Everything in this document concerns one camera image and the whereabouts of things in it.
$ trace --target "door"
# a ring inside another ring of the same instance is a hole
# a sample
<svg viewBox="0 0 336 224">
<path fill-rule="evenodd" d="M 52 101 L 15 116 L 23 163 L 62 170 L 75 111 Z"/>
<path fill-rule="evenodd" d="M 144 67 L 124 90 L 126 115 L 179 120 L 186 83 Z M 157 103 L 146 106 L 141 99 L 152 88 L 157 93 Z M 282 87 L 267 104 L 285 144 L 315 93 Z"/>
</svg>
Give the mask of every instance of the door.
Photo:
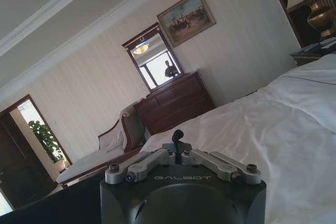
<svg viewBox="0 0 336 224">
<path fill-rule="evenodd" d="M 9 113 L 0 116 L 0 188 L 14 208 L 56 187 Z"/>
</svg>

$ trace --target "painting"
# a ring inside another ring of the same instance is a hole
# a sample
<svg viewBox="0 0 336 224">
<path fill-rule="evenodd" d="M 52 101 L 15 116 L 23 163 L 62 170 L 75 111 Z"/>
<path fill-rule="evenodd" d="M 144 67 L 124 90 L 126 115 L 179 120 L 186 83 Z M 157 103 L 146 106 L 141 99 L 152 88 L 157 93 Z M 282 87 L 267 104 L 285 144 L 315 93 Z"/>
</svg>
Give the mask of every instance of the painting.
<svg viewBox="0 0 336 224">
<path fill-rule="evenodd" d="M 174 47 L 216 23 L 205 0 L 181 0 L 158 19 Z"/>
</svg>

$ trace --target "wooden dresser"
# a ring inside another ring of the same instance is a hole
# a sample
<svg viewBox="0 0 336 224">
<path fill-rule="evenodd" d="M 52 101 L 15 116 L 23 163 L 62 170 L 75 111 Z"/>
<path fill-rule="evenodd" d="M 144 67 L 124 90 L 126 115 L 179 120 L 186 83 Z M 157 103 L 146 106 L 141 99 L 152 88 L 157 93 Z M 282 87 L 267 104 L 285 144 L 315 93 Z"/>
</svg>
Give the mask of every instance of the wooden dresser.
<svg viewBox="0 0 336 224">
<path fill-rule="evenodd" d="M 151 135 L 215 108 L 197 72 L 172 80 L 134 107 Z"/>
</svg>

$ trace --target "bolt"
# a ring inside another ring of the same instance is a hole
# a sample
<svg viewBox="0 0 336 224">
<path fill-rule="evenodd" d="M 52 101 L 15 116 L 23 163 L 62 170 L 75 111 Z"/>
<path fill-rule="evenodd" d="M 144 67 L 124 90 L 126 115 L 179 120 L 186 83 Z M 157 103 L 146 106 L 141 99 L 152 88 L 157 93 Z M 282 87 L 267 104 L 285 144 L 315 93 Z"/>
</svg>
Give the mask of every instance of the bolt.
<svg viewBox="0 0 336 224">
<path fill-rule="evenodd" d="M 231 176 L 230 176 L 231 180 L 237 180 L 239 177 L 240 177 L 239 172 L 233 172 L 231 173 Z"/>
<path fill-rule="evenodd" d="M 118 164 L 111 164 L 109 168 L 110 168 L 111 172 L 118 172 L 119 171 L 119 165 Z"/>
<path fill-rule="evenodd" d="M 134 172 L 128 172 L 127 175 L 126 175 L 126 181 L 127 182 L 135 181 L 135 173 Z"/>
<path fill-rule="evenodd" d="M 249 172 L 256 172 L 257 171 L 257 166 L 255 164 L 248 164 L 246 166 L 246 169 L 249 171 Z"/>
</svg>

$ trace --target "crown molding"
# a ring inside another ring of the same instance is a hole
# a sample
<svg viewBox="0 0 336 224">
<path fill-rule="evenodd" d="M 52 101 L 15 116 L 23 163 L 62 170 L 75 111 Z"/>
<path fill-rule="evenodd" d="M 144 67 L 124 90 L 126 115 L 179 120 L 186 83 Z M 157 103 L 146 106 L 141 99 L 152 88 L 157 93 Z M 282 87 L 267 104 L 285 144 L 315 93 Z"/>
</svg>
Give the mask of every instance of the crown molding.
<svg viewBox="0 0 336 224">
<path fill-rule="evenodd" d="M 21 40 L 52 18 L 73 0 L 50 0 L 37 12 L 23 21 L 13 31 L 0 40 L 0 57 L 11 50 Z"/>
<path fill-rule="evenodd" d="M 68 39 L 65 43 L 43 57 L 43 59 L 21 73 L 18 77 L 0 87 L 0 102 L 3 102 L 11 95 L 32 83 L 41 76 L 41 74 L 64 60 L 90 40 L 108 30 L 114 23 L 134 12 L 147 1 L 149 0 L 124 0 L 114 8 L 110 9 L 106 14 L 92 22 L 72 38 Z"/>
</svg>

